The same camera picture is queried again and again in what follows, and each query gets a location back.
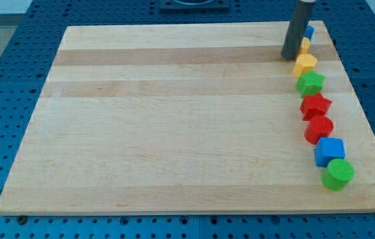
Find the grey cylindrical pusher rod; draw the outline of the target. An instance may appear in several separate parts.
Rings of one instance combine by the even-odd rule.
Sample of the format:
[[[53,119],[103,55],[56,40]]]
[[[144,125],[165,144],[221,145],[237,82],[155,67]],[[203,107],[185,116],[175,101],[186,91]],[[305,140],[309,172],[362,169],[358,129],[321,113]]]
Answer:
[[[315,2],[315,0],[296,0],[281,50],[284,59],[293,60],[298,56]]]

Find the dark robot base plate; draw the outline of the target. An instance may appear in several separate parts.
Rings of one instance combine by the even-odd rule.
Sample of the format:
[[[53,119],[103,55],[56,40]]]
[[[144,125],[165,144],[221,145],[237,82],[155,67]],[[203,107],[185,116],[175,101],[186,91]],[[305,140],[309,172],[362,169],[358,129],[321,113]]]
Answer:
[[[158,0],[160,11],[229,10],[231,0]]]

